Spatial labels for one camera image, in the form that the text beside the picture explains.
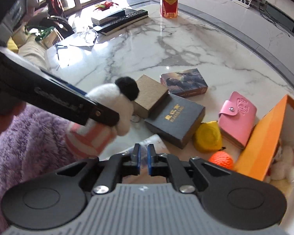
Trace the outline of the black keyboard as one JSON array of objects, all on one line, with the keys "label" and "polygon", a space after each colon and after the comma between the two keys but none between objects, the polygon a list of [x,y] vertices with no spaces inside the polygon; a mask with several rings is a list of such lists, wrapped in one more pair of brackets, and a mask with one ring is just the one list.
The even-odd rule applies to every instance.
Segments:
[{"label": "black keyboard", "polygon": [[116,31],[119,31],[135,22],[138,22],[142,19],[148,18],[149,13],[147,10],[134,10],[134,9],[125,9],[125,15],[119,16],[118,18],[105,23],[104,25],[94,26],[93,30],[96,33],[103,34],[108,36]]}]

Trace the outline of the amber liquid plastic bottle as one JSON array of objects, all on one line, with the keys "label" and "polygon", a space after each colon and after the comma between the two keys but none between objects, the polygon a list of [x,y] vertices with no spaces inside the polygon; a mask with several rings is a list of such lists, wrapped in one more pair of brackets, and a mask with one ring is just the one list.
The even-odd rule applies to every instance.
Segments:
[{"label": "amber liquid plastic bottle", "polygon": [[178,0],[160,0],[160,14],[164,18],[177,18]]}]

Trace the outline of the red artificial flower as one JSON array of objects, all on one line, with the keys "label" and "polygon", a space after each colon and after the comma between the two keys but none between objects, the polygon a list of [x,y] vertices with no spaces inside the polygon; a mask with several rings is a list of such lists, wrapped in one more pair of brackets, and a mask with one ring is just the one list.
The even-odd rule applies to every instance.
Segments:
[{"label": "red artificial flower", "polygon": [[105,1],[104,3],[97,4],[95,10],[105,11],[107,9],[110,9],[113,6],[118,6],[118,5],[119,4],[115,2]]}]

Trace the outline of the white plush pink striped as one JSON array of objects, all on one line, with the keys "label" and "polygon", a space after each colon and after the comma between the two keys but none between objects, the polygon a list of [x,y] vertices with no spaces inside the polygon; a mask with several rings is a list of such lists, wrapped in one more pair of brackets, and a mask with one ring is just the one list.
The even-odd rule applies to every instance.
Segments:
[{"label": "white plush pink striped", "polygon": [[85,125],[69,123],[65,140],[70,152],[80,159],[98,156],[116,137],[126,135],[138,95],[136,81],[128,76],[88,92],[96,108]]}]

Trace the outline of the cream crochet sheep doll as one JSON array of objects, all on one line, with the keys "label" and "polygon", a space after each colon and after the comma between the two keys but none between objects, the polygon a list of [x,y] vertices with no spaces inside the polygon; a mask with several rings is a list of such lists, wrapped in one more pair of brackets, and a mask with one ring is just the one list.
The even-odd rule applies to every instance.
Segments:
[{"label": "cream crochet sheep doll", "polygon": [[294,147],[278,141],[275,155],[268,170],[269,181],[286,179],[288,183],[294,183]]}]

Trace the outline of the pink leather card wallet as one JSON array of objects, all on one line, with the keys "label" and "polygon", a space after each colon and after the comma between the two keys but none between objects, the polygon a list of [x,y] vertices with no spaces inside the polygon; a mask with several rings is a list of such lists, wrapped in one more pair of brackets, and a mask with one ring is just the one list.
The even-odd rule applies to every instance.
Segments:
[{"label": "pink leather card wallet", "polygon": [[234,91],[219,112],[218,126],[221,134],[233,145],[243,150],[251,135],[257,108],[247,98]]}]

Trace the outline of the purple fuzzy sleeve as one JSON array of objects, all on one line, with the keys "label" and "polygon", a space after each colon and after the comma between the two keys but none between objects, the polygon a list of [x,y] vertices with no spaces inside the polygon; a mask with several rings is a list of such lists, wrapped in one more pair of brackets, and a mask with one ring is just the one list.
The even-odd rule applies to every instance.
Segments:
[{"label": "purple fuzzy sleeve", "polygon": [[[0,202],[19,183],[75,162],[65,142],[69,121],[29,105],[0,135]],[[0,234],[7,229],[0,206]]]}]

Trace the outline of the white marble tv console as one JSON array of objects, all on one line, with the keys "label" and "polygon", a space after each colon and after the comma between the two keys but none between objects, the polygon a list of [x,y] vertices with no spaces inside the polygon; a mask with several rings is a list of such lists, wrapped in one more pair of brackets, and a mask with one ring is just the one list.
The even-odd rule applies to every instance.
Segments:
[{"label": "white marble tv console", "polygon": [[294,36],[282,27],[268,22],[254,9],[244,7],[230,0],[178,0],[209,16],[227,23],[247,35],[275,56],[294,75]]}]

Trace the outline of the orange cardboard box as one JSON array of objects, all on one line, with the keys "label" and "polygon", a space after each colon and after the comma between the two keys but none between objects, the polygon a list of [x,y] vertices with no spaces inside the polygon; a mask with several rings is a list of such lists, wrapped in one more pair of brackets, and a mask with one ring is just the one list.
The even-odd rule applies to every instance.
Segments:
[{"label": "orange cardboard box", "polygon": [[[255,125],[246,148],[238,157],[234,170],[257,180],[265,180],[269,165],[279,147],[294,151],[294,99],[285,95]],[[287,211],[280,227],[294,234],[294,181],[272,181],[287,198]]]}]

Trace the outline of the brown kraft small box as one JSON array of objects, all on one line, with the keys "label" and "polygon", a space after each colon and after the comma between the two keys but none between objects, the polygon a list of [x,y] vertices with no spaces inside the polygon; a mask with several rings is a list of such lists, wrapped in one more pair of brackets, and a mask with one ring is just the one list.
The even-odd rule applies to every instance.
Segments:
[{"label": "brown kraft small box", "polygon": [[134,114],[146,119],[151,111],[168,95],[168,89],[156,80],[142,75],[136,80],[139,95],[134,101]]}]

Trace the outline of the orange crochet ball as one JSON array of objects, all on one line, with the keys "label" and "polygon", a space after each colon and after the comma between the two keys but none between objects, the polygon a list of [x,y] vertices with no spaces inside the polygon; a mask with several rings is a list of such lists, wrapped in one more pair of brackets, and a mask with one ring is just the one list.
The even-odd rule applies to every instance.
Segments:
[{"label": "orange crochet ball", "polygon": [[219,165],[223,168],[232,170],[234,168],[234,160],[231,157],[231,155],[229,155],[227,152],[225,151],[218,151],[216,153],[214,153],[210,158],[209,158],[209,162],[214,163],[216,165]]}]

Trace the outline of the yellow tape measure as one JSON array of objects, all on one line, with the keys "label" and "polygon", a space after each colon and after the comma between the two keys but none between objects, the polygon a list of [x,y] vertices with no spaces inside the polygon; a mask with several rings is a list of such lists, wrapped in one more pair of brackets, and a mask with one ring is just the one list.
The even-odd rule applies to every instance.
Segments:
[{"label": "yellow tape measure", "polygon": [[218,121],[201,123],[192,136],[195,149],[201,153],[210,153],[225,150]]}]

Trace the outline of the illustrated card box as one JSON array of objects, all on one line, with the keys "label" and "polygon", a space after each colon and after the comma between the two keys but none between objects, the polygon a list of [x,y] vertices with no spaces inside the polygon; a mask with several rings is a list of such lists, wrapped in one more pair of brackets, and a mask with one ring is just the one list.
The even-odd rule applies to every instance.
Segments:
[{"label": "illustrated card box", "polygon": [[198,69],[161,74],[160,83],[168,89],[169,93],[183,98],[205,94],[208,89]]}]

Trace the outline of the dark grey gift box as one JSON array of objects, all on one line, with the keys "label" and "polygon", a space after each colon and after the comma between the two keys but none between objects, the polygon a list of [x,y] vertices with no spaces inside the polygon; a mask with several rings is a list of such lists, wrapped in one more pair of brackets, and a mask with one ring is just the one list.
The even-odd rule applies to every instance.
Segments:
[{"label": "dark grey gift box", "polygon": [[145,119],[146,127],[170,144],[183,149],[205,116],[205,107],[168,94]]}]

